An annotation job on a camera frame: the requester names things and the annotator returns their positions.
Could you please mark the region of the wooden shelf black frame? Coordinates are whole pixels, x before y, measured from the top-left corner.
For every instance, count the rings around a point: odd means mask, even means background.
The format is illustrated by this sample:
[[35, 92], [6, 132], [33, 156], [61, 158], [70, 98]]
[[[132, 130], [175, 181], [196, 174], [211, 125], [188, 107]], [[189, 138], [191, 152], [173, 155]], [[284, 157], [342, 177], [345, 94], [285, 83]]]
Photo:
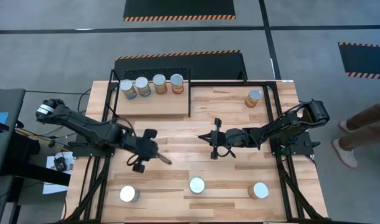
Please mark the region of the wooden shelf black frame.
[[119, 82], [109, 83], [112, 89], [110, 94], [110, 108], [121, 117], [127, 116], [168, 116], [189, 114], [189, 84], [185, 80], [184, 91], [181, 94], [172, 92], [170, 81], [166, 82], [168, 91], [161, 95], [155, 92], [152, 81], [149, 81], [151, 94], [149, 96], [137, 95], [133, 100], [128, 100], [120, 90]]

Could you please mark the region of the corn can orange label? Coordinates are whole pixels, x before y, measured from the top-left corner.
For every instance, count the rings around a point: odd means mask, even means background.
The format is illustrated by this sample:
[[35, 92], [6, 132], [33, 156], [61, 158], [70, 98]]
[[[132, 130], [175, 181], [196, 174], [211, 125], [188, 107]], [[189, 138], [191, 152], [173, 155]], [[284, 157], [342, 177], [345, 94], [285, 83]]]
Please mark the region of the corn can orange label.
[[171, 76], [171, 88], [173, 93], [175, 94], [181, 94], [184, 91], [184, 85], [183, 85], [183, 76], [176, 73]]
[[249, 108], [253, 108], [259, 102], [262, 97], [262, 92], [260, 90], [250, 90], [249, 94], [245, 99], [245, 105]]

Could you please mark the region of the small black device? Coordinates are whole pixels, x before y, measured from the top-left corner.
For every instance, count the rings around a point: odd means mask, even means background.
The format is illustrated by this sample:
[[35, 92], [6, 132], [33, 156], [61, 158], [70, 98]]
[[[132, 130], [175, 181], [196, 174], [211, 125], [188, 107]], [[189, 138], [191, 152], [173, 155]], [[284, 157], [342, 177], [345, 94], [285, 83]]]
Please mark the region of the small black device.
[[64, 172], [67, 170], [67, 164], [64, 157], [58, 157], [54, 159], [54, 165], [56, 171]]

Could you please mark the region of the black aluminium table frame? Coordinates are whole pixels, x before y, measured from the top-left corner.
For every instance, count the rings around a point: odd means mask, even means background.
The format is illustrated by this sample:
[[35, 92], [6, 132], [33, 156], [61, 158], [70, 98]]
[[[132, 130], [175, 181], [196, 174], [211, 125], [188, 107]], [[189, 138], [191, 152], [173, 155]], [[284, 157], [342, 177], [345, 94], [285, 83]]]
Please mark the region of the black aluminium table frame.
[[[114, 81], [93, 83], [86, 115], [132, 126], [137, 136], [157, 130], [158, 151], [172, 164], [151, 159], [142, 162], [145, 171], [138, 173], [127, 165], [136, 157], [122, 149], [77, 157], [65, 200], [65, 224], [328, 222], [316, 168], [307, 155], [275, 154], [267, 140], [260, 149], [233, 147], [236, 158], [211, 159], [212, 146], [198, 138], [215, 129], [216, 118], [223, 133], [271, 123], [301, 104], [293, 82], [188, 79], [188, 115], [121, 117], [109, 106], [109, 83]], [[262, 92], [253, 108], [245, 105], [250, 90]], [[205, 181], [201, 194], [189, 189], [193, 177]], [[257, 182], [267, 185], [267, 198], [249, 197], [248, 187]], [[140, 191], [137, 202], [120, 200], [126, 185]]]

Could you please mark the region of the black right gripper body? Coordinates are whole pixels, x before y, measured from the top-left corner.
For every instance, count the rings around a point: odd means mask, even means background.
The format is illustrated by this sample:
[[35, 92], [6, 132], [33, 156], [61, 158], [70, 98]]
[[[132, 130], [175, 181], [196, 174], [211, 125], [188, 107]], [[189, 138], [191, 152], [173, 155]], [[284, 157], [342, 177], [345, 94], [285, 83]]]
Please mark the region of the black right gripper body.
[[[244, 146], [247, 135], [241, 129], [229, 129], [225, 133], [220, 132], [222, 121], [219, 118], [214, 120], [215, 130], [212, 133], [212, 152], [211, 159], [218, 159], [218, 157], [226, 157], [231, 155], [233, 158], [236, 158], [236, 155], [232, 152], [232, 147]], [[227, 149], [227, 152], [223, 155], [218, 153], [218, 147], [224, 147]]]

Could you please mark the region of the person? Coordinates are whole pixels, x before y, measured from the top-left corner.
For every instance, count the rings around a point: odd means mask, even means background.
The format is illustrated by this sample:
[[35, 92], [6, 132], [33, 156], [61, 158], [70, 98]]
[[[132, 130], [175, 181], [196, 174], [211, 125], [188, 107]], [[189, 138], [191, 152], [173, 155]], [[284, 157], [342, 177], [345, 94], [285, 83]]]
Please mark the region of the person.
[[340, 122], [338, 126], [347, 132], [347, 135], [332, 140], [331, 146], [340, 161], [346, 167], [354, 169], [358, 166], [354, 150], [380, 143], [380, 103]]

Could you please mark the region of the white paper sheet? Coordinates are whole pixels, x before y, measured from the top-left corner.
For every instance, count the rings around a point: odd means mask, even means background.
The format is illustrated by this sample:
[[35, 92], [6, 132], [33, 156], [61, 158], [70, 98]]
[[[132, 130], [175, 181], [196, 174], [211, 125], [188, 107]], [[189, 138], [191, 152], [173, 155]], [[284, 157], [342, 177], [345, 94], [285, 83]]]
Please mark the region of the white paper sheet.
[[[74, 157], [72, 155], [72, 152], [58, 152], [54, 156], [48, 156], [46, 161], [46, 168], [57, 170], [54, 161], [56, 159], [65, 159], [65, 164], [67, 168], [64, 170], [65, 174], [72, 174], [72, 169], [74, 166]], [[51, 183], [45, 183], [43, 185], [42, 194], [43, 195], [50, 195], [50, 194], [56, 194], [59, 192], [66, 192], [68, 190], [67, 186], [64, 185], [57, 185], [57, 184], [51, 184]]]

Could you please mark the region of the orange label tin can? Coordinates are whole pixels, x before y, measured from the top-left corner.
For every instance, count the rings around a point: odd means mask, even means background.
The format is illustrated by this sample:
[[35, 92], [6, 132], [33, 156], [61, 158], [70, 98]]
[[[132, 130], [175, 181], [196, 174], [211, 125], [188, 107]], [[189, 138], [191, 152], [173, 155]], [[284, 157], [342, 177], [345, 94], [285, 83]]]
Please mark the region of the orange label tin can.
[[263, 182], [257, 182], [250, 185], [247, 192], [249, 197], [253, 199], [267, 198], [269, 195], [269, 189]]

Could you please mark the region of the dark grey side desk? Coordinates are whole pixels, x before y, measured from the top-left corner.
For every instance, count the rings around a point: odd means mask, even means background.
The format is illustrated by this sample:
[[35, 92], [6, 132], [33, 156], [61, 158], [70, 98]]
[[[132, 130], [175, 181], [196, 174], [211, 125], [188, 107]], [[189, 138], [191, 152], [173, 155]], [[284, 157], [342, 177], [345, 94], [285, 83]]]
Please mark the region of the dark grey side desk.
[[15, 126], [24, 95], [23, 89], [0, 90], [0, 113], [7, 113], [4, 124], [9, 127], [9, 131], [0, 134], [0, 221], [14, 182], [14, 176], [4, 171], [4, 165], [9, 157], [9, 146], [16, 135]]

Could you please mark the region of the black stand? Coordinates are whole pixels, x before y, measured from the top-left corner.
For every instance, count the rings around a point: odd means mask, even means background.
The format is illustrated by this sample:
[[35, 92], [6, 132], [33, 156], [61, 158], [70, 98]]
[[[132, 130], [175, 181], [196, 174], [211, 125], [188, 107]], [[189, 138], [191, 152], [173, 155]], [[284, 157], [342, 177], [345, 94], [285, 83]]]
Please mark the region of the black stand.
[[0, 174], [68, 186], [70, 174], [34, 165], [29, 162], [30, 157], [39, 152], [40, 144], [38, 140], [13, 133], [1, 165]]

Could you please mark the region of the green beans can orange label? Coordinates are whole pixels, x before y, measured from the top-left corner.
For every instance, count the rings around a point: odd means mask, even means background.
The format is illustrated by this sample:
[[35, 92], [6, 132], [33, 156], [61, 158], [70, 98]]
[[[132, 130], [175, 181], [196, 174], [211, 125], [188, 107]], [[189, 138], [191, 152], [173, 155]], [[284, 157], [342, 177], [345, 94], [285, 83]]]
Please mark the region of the green beans can orange label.
[[166, 85], [166, 77], [162, 74], [156, 74], [153, 77], [153, 85], [154, 85], [155, 91], [158, 94], [163, 95], [168, 90], [168, 87]]

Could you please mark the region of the black mat striped edge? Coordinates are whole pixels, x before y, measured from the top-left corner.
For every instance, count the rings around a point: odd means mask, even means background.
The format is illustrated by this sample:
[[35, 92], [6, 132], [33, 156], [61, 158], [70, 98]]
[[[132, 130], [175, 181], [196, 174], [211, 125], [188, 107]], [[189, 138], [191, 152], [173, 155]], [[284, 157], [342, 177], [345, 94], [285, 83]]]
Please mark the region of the black mat striped edge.
[[117, 57], [114, 71], [120, 80], [156, 74], [167, 79], [178, 73], [191, 80], [246, 80], [245, 63], [240, 50], [216, 50]]
[[347, 77], [380, 80], [380, 45], [338, 42]]
[[205, 21], [236, 19], [233, 0], [126, 0], [123, 21]]

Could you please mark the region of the peaches can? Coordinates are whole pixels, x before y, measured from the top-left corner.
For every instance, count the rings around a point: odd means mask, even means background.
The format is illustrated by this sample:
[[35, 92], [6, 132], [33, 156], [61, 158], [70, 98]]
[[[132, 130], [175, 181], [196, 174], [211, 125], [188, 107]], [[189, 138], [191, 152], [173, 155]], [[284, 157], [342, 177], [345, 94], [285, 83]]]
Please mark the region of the peaches can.
[[126, 203], [137, 202], [140, 197], [140, 191], [133, 186], [126, 185], [120, 190], [120, 200]]
[[124, 96], [128, 100], [132, 100], [136, 98], [137, 92], [133, 86], [133, 82], [128, 79], [124, 79], [120, 81], [120, 90], [123, 92]]

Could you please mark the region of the tomatoes can blue label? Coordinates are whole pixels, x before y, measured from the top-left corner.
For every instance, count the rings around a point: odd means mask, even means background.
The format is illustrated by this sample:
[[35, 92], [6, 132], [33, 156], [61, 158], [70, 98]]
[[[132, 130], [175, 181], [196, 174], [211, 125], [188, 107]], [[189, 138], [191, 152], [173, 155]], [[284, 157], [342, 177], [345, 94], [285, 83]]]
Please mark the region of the tomatoes can blue label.
[[141, 96], [146, 97], [151, 94], [151, 88], [149, 86], [149, 82], [146, 77], [138, 77], [135, 80], [135, 85]]
[[193, 177], [189, 182], [189, 189], [193, 194], [201, 194], [205, 189], [205, 181], [201, 177]]

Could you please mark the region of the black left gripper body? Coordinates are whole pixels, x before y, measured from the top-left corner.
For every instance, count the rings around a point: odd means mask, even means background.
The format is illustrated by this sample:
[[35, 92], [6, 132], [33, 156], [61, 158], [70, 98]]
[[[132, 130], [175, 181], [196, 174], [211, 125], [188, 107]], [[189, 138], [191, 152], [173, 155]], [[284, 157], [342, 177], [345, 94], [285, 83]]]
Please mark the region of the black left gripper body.
[[157, 130], [146, 129], [142, 137], [128, 136], [124, 143], [124, 149], [137, 155], [137, 159], [132, 164], [134, 172], [143, 173], [145, 166], [143, 161], [158, 158], [158, 145], [153, 141], [157, 135]]

